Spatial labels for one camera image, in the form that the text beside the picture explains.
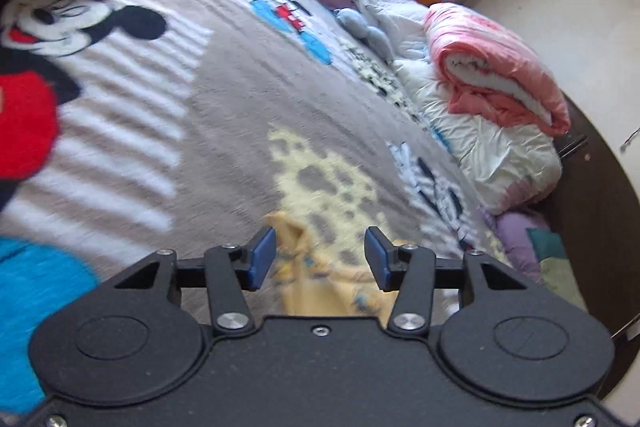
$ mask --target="yellow cloth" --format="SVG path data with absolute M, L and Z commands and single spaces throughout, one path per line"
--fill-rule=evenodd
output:
M 547 257 L 540 261 L 540 269 L 542 280 L 548 290 L 571 302 L 574 306 L 587 310 L 587 304 L 578 289 L 578 283 L 568 259 Z
M 377 315 L 386 325 L 398 292 L 380 291 L 369 265 L 346 266 L 320 255 L 309 228 L 285 212 L 268 214 L 265 220 L 278 238 L 274 281 L 280 286 L 286 314 Z

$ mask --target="white comforter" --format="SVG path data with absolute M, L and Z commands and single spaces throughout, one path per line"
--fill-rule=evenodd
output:
M 414 0 L 357 0 L 356 4 L 370 25 L 386 33 L 397 58 L 429 58 L 426 6 Z
M 555 188 L 562 173 L 552 139 L 535 125 L 500 127 L 482 116 L 451 114 L 449 91 L 426 60 L 396 60 L 399 80 L 471 181 L 498 215 Z

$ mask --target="pink blanket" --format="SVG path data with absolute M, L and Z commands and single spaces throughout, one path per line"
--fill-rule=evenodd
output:
M 449 112 L 501 126 L 534 123 L 550 136 L 569 130 L 553 74 L 519 36 L 452 3 L 431 5 L 425 30 L 431 59 L 452 87 Z

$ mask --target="dark wooden furniture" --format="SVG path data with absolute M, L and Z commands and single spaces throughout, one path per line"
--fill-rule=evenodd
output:
M 556 190 L 537 205 L 558 232 L 584 300 L 594 317 L 616 333 L 640 313 L 640 203 L 602 136 L 568 99 L 572 129 L 556 140 L 563 173 Z M 606 382 L 611 389 L 638 352 L 624 356 Z

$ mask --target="purple cloth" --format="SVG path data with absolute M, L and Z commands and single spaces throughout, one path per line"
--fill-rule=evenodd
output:
M 541 214 L 527 212 L 505 212 L 496 219 L 498 238 L 504 246 L 507 259 L 518 272 L 535 282 L 542 280 L 540 262 L 529 239 L 527 229 L 549 230 Z
M 489 230 L 494 232 L 495 235 L 498 235 L 498 229 L 495 226 L 494 214 L 489 212 L 489 210 L 483 204 L 478 205 L 478 212 L 480 212 L 480 215 L 482 216 L 482 220 L 484 221 L 485 225 L 489 228 Z

